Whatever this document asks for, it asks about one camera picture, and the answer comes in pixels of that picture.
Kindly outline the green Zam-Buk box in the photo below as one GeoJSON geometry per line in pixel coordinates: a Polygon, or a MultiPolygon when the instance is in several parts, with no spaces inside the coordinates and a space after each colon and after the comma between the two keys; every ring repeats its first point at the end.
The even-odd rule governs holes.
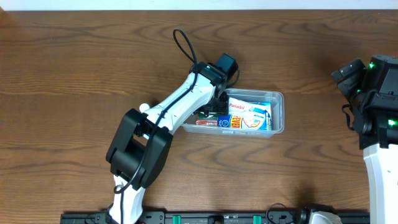
{"type": "Polygon", "coordinates": [[[205,113],[199,112],[198,119],[199,120],[212,120],[212,121],[215,120],[215,121],[217,121],[218,115],[217,114],[205,114],[205,113]]]}

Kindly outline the white Panadol box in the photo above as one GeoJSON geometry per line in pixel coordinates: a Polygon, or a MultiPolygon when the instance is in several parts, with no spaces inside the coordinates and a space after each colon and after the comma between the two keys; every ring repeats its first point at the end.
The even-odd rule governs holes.
{"type": "Polygon", "coordinates": [[[246,102],[235,98],[229,98],[228,103],[231,115],[248,116],[261,119],[271,119],[271,104],[269,102],[246,102]]]}

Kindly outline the red Panadol ActiFast box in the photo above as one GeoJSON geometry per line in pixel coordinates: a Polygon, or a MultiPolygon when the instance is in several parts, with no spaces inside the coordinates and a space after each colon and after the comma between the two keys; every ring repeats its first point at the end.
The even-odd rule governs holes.
{"type": "Polygon", "coordinates": [[[198,120],[196,120],[196,125],[217,126],[218,120],[217,119],[198,119],[198,120]]]}

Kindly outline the blue Kool Fever box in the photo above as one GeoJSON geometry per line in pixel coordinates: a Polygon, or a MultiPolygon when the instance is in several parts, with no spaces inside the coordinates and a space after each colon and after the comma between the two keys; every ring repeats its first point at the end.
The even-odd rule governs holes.
{"type": "Polygon", "coordinates": [[[248,116],[231,115],[228,113],[227,115],[218,116],[218,127],[271,131],[272,118],[261,119],[248,116]]]}

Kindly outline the dark Woods syrup bottle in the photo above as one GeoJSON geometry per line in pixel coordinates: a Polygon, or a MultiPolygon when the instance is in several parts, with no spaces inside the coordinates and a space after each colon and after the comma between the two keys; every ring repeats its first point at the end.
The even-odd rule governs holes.
{"type": "Polygon", "coordinates": [[[143,103],[139,106],[139,111],[144,113],[145,111],[149,110],[150,106],[147,103],[143,103]]]}

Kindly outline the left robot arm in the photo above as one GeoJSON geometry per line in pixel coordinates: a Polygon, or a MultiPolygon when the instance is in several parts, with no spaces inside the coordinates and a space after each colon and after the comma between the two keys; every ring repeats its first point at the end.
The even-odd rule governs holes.
{"type": "Polygon", "coordinates": [[[212,105],[238,72],[236,63],[201,62],[169,97],[147,110],[129,110],[106,154],[114,175],[114,202],[109,223],[136,223],[146,188],[162,171],[174,132],[194,112],[212,105]]]}

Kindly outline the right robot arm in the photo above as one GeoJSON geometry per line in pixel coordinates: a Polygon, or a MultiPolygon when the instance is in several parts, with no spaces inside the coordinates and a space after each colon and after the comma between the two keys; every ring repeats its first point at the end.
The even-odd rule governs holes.
{"type": "Polygon", "coordinates": [[[331,74],[346,98],[369,181],[371,223],[397,223],[397,57],[357,58],[331,74]]]}

